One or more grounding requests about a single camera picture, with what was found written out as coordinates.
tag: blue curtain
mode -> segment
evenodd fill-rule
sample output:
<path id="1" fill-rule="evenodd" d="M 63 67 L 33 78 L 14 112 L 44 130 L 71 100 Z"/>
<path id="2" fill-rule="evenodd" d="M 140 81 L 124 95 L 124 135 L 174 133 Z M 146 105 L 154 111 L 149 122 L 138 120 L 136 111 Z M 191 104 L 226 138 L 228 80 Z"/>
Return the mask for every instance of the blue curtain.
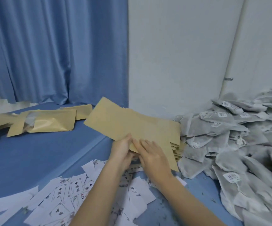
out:
<path id="1" fill-rule="evenodd" d="M 128 106 L 127 0 L 0 0 L 0 98 Z"/>

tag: hand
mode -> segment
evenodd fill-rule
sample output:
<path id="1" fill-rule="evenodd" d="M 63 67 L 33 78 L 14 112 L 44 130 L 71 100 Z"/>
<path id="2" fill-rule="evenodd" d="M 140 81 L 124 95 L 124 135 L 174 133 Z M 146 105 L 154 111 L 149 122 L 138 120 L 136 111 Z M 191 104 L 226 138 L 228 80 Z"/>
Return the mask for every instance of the hand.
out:
<path id="1" fill-rule="evenodd" d="M 112 161 L 119 165 L 122 172 L 129 168 L 132 158 L 138 155 L 136 152 L 129 151 L 131 143 L 132 135 L 129 133 L 123 139 L 114 141 L 112 144 L 108 161 Z"/>
<path id="2" fill-rule="evenodd" d="M 169 162 L 156 142 L 133 139 L 133 144 L 140 154 L 140 162 L 145 173 L 159 189 L 173 178 Z"/>

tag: forearm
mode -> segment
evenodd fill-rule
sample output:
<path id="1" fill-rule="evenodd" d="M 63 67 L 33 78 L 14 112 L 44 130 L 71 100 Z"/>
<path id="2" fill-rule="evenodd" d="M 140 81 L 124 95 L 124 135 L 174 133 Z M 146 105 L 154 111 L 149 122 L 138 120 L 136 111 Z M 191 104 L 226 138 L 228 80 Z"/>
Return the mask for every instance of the forearm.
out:
<path id="1" fill-rule="evenodd" d="M 225 226 L 175 178 L 160 185 L 160 191 L 188 226 Z"/>
<path id="2" fill-rule="evenodd" d="M 123 171 L 118 162 L 108 161 L 70 226 L 106 226 Z"/>

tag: blue table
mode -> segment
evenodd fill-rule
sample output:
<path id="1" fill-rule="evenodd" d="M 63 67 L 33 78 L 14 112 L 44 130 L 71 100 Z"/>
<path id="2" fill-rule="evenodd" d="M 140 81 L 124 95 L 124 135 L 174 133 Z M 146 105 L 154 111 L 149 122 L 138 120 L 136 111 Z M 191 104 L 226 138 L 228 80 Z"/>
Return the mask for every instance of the blue table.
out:
<path id="1" fill-rule="evenodd" d="M 30 109 L 57 109 L 59 105 L 45 103 Z M 51 179 L 64 178 L 83 173 L 82 165 L 93 159 L 107 160 L 112 140 L 75 122 L 73 131 L 54 133 L 24 133 L 6 137 L 7 130 L 0 131 L 0 197 L 8 196 L 39 185 L 42 189 Z M 144 172 L 138 172 L 146 178 Z M 203 173 L 196 178 L 184 179 L 192 194 L 204 203 L 228 226 L 241 226 L 242 222 L 231 216 L 221 205 L 219 183 Z M 182 225 L 163 195 L 151 188 L 157 200 L 134 222 L 139 226 Z M 30 214 L 23 210 L 15 214 L 5 225 L 26 225 L 23 221 Z"/>

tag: pile of mesh bags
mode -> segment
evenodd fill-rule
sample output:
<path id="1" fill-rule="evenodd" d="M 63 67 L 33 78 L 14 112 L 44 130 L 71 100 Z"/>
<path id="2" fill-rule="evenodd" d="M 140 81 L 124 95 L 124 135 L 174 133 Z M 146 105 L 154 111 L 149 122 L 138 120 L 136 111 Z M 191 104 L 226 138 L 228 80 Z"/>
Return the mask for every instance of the pile of mesh bags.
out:
<path id="1" fill-rule="evenodd" d="M 229 93 L 199 114 L 178 115 L 182 175 L 202 171 L 221 186 L 221 201 L 247 226 L 272 225 L 272 89 L 253 100 Z"/>

